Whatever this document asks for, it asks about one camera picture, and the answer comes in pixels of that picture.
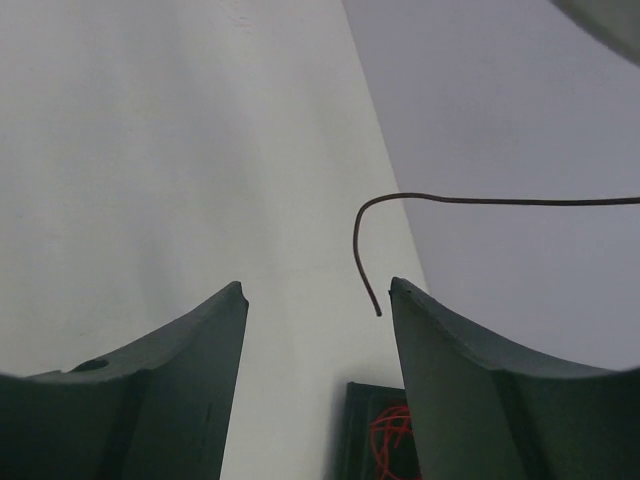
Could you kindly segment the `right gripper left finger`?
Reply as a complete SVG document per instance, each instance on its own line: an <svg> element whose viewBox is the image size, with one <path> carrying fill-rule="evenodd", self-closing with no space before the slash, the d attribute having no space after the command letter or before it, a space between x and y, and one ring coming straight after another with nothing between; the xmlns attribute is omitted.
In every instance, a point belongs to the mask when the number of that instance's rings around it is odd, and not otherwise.
<svg viewBox="0 0 640 480"><path fill-rule="evenodd" d="M249 304L232 282L74 369L1 378L5 479L216 479Z"/></svg>

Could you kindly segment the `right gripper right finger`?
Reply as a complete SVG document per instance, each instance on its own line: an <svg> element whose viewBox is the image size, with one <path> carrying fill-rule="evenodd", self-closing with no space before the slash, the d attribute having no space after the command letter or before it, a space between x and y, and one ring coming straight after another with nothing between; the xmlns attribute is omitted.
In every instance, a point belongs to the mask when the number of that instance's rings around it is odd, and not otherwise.
<svg viewBox="0 0 640 480"><path fill-rule="evenodd" d="M425 478L638 477L637 369L525 347L401 278L389 293Z"/></svg>

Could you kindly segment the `grey plastic spool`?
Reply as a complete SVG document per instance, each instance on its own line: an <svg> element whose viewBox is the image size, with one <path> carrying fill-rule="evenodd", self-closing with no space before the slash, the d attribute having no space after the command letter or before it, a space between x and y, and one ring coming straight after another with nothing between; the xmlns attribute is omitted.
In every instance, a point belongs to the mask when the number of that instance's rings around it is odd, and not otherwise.
<svg viewBox="0 0 640 480"><path fill-rule="evenodd" d="M552 0L551 3L601 44L639 65L639 0Z"/></svg>

